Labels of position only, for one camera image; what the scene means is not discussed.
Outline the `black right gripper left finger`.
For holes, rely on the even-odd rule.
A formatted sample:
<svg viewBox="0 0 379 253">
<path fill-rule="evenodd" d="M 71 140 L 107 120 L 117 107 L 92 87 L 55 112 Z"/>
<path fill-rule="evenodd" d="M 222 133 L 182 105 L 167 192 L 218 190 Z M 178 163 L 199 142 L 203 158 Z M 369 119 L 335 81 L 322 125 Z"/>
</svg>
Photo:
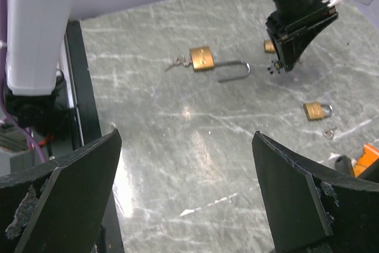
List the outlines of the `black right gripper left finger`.
<svg viewBox="0 0 379 253">
<path fill-rule="evenodd" d="M 91 252 L 121 151 L 117 129 L 1 177 L 1 252 Z"/>
</svg>

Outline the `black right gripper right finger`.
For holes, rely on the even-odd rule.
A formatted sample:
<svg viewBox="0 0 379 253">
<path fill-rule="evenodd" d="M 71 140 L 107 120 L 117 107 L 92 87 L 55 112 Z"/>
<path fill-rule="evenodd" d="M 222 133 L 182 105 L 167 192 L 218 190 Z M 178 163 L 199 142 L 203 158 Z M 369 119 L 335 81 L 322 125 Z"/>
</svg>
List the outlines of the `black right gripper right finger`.
<svg viewBox="0 0 379 253">
<path fill-rule="evenodd" d="M 255 169 L 275 252 L 377 252 L 378 166 L 358 177 L 256 132 Z"/>
</svg>

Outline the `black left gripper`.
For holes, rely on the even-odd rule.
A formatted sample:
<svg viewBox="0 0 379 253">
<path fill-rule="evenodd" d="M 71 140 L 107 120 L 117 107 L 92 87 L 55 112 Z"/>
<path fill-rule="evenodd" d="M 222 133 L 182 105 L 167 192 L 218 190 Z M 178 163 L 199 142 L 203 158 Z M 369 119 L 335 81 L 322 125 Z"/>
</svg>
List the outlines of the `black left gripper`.
<svg viewBox="0 0 379 253">
<path fill-rule="evenodd" d="M 275 69 L 292 71 L 309 44 L 338 19 L 335 7 L 322 0 L 273 0 L 276 10 L 266 27 L 278 59 Z"/>
</svg>

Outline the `small brass padlock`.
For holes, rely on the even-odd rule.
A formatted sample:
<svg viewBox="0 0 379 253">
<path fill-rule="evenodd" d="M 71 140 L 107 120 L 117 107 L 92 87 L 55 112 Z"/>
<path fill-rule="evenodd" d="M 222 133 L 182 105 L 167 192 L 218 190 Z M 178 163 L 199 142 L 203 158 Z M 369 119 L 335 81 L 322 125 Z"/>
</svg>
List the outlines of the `small brass padlock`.
<svg viewBox="0 0 379 253">
<path fill-rule="evenodd" d="M 271 40 L 264 40 L 264 52 L 276 53 L 275 46 Z"/>
</svg>

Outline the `medium brass padlock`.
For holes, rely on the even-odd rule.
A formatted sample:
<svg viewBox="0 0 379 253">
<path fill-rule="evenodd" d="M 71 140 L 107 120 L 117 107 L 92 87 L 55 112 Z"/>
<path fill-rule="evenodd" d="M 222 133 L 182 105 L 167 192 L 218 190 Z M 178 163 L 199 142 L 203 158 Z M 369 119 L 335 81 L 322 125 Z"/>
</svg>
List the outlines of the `medium brass padlock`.
<svg viewBox="0 0 379 253">
<path fill-rule="evenodd" d="M 331 105 L 320 102 L 304 103 L 303 109 L 308 121 L 322 120 L 332 116 L 334 113 Z"/>
</svg>

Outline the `large brass padlock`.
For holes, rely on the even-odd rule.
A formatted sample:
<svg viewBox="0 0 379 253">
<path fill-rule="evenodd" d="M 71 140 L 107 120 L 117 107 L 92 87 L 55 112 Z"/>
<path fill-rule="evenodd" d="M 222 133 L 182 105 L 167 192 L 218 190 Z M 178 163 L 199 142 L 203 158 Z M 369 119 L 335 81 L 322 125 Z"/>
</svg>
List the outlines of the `large brass padlock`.
<svg viewBox="0 0 379 253">
<path fill-rule="evenodd" d="M 208 46 L 195 47 L 189 50 L 190 62 L 194 72 L 208 71 L 225 66 L 244 66 L 246 71 L 241 75 L 219 78 L 218 82 L 229 82 L 247 78 L 251 73 L 250 64 L 242 60 L 231 60 L 227 62 L 215 62 L 213 54 Z"/>
</svg>

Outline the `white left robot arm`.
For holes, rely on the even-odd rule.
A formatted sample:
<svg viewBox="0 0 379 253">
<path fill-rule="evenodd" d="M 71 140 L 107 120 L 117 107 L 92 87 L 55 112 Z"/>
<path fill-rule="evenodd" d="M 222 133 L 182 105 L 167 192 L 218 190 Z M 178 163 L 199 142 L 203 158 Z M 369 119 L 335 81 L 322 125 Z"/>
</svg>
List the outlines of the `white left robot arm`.
<svg viewBox="0 0 379 253">
<path fill-rule="evenodd" d="M 97 17 L 162 0 L 1 0 L 1 108 L 25 136 L 47 122 L 55 103 L 56 65 L 70 20 Z M 304 34 L 335 17 L 336 0 L 273 0 L 267 30 L 290 71 L 309 44 Z"/>
</svg>

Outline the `orange nut bag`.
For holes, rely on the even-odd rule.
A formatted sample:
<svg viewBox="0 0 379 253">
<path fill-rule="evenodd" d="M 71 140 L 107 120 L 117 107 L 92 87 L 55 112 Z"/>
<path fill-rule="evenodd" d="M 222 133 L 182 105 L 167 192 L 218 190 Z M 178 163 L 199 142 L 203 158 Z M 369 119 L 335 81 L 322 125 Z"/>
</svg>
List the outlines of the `orange nut bag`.
<svg viewBox="0 0 379 253">
<path fill-rule="evenodd" d="M 355 176 L 358 177 L 365 170 L 367 170 L 378 159 L 378 156 L 378 149 L 375 148 L 373 145 L 366 143 L 363 146 L 362 155 L 353 167 Z"/>
</svg>

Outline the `small keys of large padlock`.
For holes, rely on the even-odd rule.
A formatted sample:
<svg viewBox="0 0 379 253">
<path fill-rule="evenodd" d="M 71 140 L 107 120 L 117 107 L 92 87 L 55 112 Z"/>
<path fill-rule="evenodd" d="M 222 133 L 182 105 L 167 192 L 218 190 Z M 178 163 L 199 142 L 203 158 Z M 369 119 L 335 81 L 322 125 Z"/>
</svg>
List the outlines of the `small keys of large padlock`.
<svg viewBox="0 0 379 253">
<path fill-rule="evenodd" d="M 177 57 L 176 59 L 174 59 L 172 61 L 172 63 L 164 70 L 164 72 L 167 72 L 169 71 L 170 69 L 176 67 L 176 66 L 184 66 L 184 67 L 188 67 L 192 65 L 192 59 L 190 57 L 185 57 L 185 56 L 181 56 L 181 57 Z"/>
</svg>

